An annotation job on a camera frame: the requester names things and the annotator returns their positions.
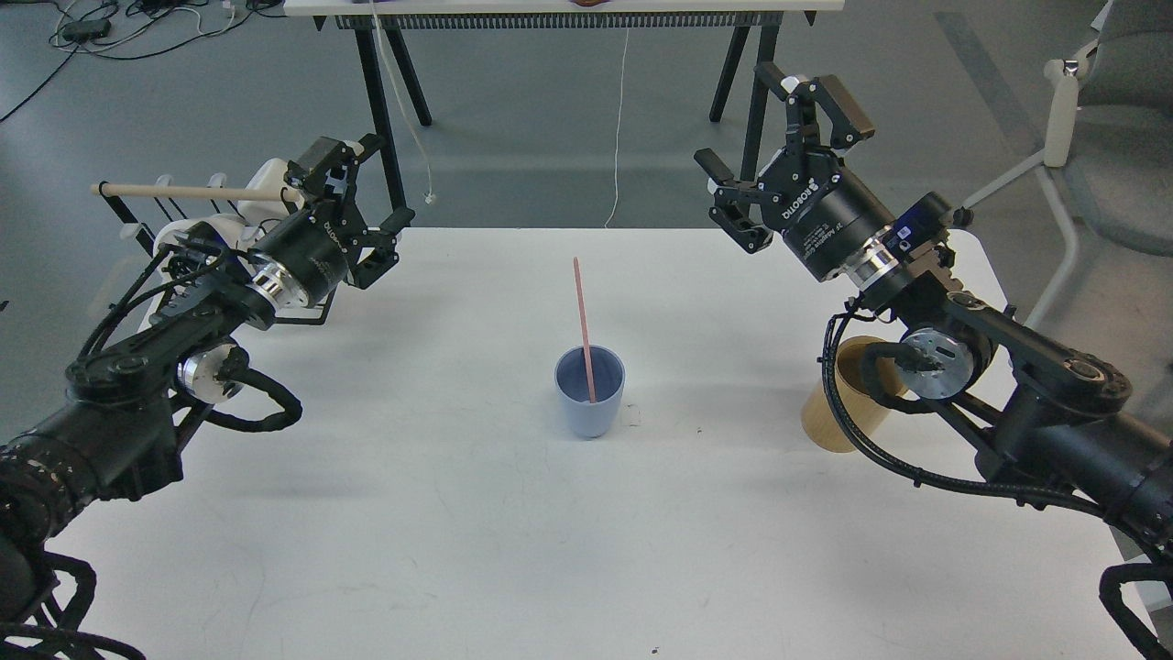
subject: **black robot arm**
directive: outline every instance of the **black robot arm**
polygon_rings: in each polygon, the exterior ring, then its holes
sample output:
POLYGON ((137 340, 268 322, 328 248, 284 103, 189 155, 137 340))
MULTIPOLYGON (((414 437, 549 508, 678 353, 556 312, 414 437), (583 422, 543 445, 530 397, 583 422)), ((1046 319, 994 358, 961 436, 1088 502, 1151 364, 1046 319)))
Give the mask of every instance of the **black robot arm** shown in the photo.
POLYGON ((274 431, 301 416, 297 399, 251 369, 231 335, 243 324, 269 328, 282 308, 312 306, 341 281, 365 288, 398 263, 398 234, 414 212, 400 207, 368 226, 354 202, 358 168, 380 143, 374 135, 357 148, 319 138, 286 172, 305 205, 248 252, 231 250, 206 223, 162 245, 66 370, 68 403, 0 448, 0 655, 23 653, 4 641, 16 634, 56 644, 49 651, 69 658, 95 656, 93 640, 76 633, 93 598, 93 571, 45 551, 88 504, 137 501, 182 479, 181 453, 203 423, 274 431), (184 274, 135 297, 167 258, 171 272, 184 274), (164 301, 149 327, 104 347, 133 307, 160 293, 164 301), (280 411, 243 421, 213 410, 245 386, 280 411), (53 600, 59 571, 77 584, 63 610, 53 600), (20 627, 30 617, 42 625, 20 627))
POLYGON ((1090 513, 1124 531, 1152 565, 1105 572, 1100 598, 1130 641, 1146 658, 1169 658, 1119 596, 1121 584, 1173 584, 1173 450, 1171 441, 1123 414, 1132 393, 1111 365, 1055 342, 965 292, 950 271, 951 226, 972 219, 938 195, 922 197, 895 217, 845 165, 845 151, 874 129, 834 76, 784 76, 769 62, 755 73, 786 106, 786 145, 754 181, 738 181, 711 150, 696 159, 713 192, 710 217, 747 252, 768 245, 774 232, 819 280, 848 274, 860 288, 846 312, 828 322, 821 355, 823 388, 847 438, 869 460, 913 481, 944 490, 1016 501, 1038 509, 1062 506, 1090 513), (823 144, 816 109, 833 125, 823 144), (751 217, 760 209, 761 220, 751 217), (869 309, 865 315, 862 309, 869 309), (976 451, 983 481, 928 472, 873 443, 839 397, 834 362, 853 318, 890 312, 906 326, 897 343, 867 349, 861 380, 876 402, 906 414, 936 414, 976 451), (1017 387, 1004 410, 969 388, 1003 347, 1017 387), (893 360, 917 399, 883 392, 877 362, 893 360))

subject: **table leg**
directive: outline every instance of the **table leg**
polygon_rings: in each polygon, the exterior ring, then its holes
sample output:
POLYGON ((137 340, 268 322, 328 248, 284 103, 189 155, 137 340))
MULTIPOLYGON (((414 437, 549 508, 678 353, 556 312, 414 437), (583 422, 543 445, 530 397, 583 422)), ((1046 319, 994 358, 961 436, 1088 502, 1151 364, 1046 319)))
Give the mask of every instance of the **table leg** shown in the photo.
MULTIPOLYGON (((761 41, 758 42, 758 62, 774 61, 774 49, 778 46, 777 25, 761 26, 761 41)), ((769 89, 753 76, 753 91, 750 95, 750 120, 745 130, 745 151, 741 154, 741 181, 753 181, 758 176, 758 150, 761 148, 761 127, 766 121, 766 101, 769 89)))
POLYGON ((733 28, 733 39, 730 40, 730 49, 725 54, 725 66, 721 67, 721 79, 717 82, 717 94, 713 95, 713 107, 708 110, 708 121, 721 121, 725 101, 730 97, 733 76, 737 74, 737 66, 741 61, 741 53, 745 52, 745 41, 748 38, 748 26, 733 28))
POLYGON ((415 116, 420 118, 420 125, 432 125, 432 113, 428 110, 428 102, 423 100, 423 88, 420 87, 420 79, 415 75, 415 66, 412 64, 412 56, 407 54, 407 42, 404 41, 404 33, 399 28, 385 30, 391 50, 395 54, 395 62, 399 63, 399 73, 407 84, 407 94, 412 97, 412 106, 415 107, 415 116))
POLYGON ((359 47, 359 61, 362 63, 362 80, 366 82, 374 131, 387 141, 387 144, 379 150, 379 155, 382 157, 387 193, 391 195, 391 207, 394 210, 407 205, 407 197, 404 195, 404 178, 399 173, 399 155, 395 152, 395 138, 391 134, 387 95, 382 90, 382 74, 379 70, 379 57, 375 55, 373 34, 374 30, 371 29, 355 29, 354 41, 359 47))

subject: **blue cup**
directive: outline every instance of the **blue cup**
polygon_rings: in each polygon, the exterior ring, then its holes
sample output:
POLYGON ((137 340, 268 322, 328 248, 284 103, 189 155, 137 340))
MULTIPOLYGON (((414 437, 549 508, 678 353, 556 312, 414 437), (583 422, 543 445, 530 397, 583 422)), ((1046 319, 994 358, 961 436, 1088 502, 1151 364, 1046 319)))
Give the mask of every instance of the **blue cup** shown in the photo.
POLYGON ((554 385, 558 389, 562 410, 575 435, 597 438, 605 434, 619 413, 626 373, 619 356, 603 347, 590 348, 591 370, 595 373, 595 400, 590 403, 586 390, 586 362, 583 348, 567 352, 554 369, 554 385))

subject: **table surface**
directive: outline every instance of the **table surface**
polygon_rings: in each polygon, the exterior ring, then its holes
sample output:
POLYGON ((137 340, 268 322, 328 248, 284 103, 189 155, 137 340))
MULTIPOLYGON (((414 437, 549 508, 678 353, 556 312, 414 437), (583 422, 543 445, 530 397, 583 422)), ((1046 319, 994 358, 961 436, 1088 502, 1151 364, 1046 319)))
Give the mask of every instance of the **table surface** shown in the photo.
MULTIPOLYGON (((375 2, 380 14, 479 14, 565 12, 834 12, 845 0, 611 0, 579 7, 569 0, 385 0, 375 2)), ((369 14, 369 2, 350 0, 285 0, 287 15, 369 14)))
MULTIPOLYGON (((954 233, 957 274, 1003 304, 954 233)), ((1097 599, 1119 563, 1098 520, 913 489, 806 440, 843 278, 717 229, 408 229, 400 253, 325 326, 237 334, 301 422, 205 427, 184 482, 49 543, 99 573, 83 630, 152 659, 1133 656, 1097 599), (552 385, 579 341, 574 256, 591 338, 628 369, 597 441, 552 385)), ((1001 406, 995 363, 978 389, 1001 406)), ((875 437, 975 476, 938 421, 875 437)))

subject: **pink straw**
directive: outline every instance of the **pink straw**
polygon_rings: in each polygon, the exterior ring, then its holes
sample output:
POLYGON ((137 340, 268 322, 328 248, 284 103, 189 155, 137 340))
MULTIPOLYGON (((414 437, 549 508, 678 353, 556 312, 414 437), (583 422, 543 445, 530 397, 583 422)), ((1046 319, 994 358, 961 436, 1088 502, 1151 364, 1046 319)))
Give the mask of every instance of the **pink straw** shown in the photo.
POLYGON ((578 257, 575 257, 575 288, 578 290, 578 321, 583 326, 583 359, 586 361, 586 394, 591 403, 598 403, 595 397, 595 370, 590 367, 590 340, 586 339, 586 305, 583 302, 583 274, 578 270, 578 257))

